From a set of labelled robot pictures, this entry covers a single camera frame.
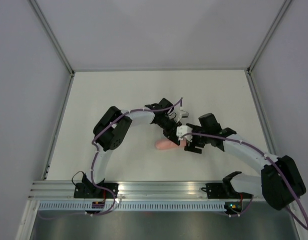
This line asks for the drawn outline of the pink cloth napkin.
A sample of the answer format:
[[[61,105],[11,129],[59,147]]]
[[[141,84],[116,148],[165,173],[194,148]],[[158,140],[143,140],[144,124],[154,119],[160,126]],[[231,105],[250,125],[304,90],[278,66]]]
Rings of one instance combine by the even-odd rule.
[[[185,146],[186,146],[185,140],[180,141],[180,145],[177,145],[168,139],[160,139],[155,142],[155,148],[160,151],[177,149],[177,148],[185,147]]]

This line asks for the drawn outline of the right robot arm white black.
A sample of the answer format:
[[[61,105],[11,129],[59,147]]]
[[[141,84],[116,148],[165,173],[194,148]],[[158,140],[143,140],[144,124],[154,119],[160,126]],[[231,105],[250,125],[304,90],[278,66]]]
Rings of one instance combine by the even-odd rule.
[[[231,128],[222,128],[212,113],[199,118],[200,125],[179,126],[176,135],[186,140],[185,151],[202,153],[210,144],[251,167],[257,175],[234,171],[222,179],[222,192],[229,198],[248,194],[265,199],[275,210],[281,210],[304,195],[306,187],[294,160],[266,153],[244,140]]]

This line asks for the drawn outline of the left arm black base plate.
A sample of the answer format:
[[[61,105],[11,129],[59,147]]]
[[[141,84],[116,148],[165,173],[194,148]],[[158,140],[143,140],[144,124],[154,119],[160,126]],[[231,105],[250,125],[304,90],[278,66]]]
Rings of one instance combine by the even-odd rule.
[[[114,196],[117,196],[119,184],[115,182],[104,182],[103,188],[109,189],[113,192]],[[85,186],[82,182],[76,184],[74,191],[75,199],[113,199],[113,195],[107,191],[100,188],[96,188],[94,185],[91,187]]]

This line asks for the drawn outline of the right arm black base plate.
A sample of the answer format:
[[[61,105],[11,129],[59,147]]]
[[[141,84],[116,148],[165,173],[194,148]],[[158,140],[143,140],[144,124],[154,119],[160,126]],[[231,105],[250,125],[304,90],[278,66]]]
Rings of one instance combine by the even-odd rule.
[[[252,195],[245,192],[236,192],[224,186],[222,182],[208,182],[200,188],[207,194],[208,199],[251,199]]]

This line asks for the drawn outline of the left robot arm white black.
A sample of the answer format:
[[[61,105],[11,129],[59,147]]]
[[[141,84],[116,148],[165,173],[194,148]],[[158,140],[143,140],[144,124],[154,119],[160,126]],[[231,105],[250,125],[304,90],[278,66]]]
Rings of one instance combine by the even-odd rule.
[[[158,125],[163,135],[176,146],[181,145],[176,135],[181,123],[171,119],[169,113],[176,106],[182,106],[183,99],[172,104],[163,98],[159,103],[145,105],[132,110],[120,110],[116,106],[110,107],[93,129],[92,145],[96,148],[91,170],[82,179],[85,192],[92,198],[98,198],[104,187],[96,180],[96,173],[104,175],[110,155],[123,142],[130,127],[137,125]]]

